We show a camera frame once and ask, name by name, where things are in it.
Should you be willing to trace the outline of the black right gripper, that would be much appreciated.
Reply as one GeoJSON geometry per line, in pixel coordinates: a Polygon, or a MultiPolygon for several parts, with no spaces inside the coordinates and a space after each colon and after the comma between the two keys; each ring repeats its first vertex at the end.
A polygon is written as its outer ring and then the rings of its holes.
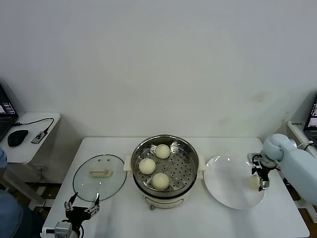
{"type": "Polygon", "coordinates": [[[260,181],[259,181],[259,191],[266,190],[269,188],[269,176],[268,174],[272,171],[272,168],[268,168],[266,166],[260,165],[260,168],[257,169],[256,167],[252,167],[251,174],[256,175],[258,174],[260,181]]]}

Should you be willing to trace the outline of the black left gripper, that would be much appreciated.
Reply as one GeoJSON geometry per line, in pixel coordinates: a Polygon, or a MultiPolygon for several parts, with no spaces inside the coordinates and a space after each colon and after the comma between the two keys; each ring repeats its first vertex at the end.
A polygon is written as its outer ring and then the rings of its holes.
{"type": "Polygon", "coordinates": [[[84,221],[87,221],[91,218],[91,215],[97,214],[100,210],[100,194],[98,192],[96,194],[95,203],[90,208],[79,206],[73,207],[73,203],[77,195],[78,193],[75,193],[68,201],[64,203],[66,218],[73,227],[80,227],[84,221]]]}

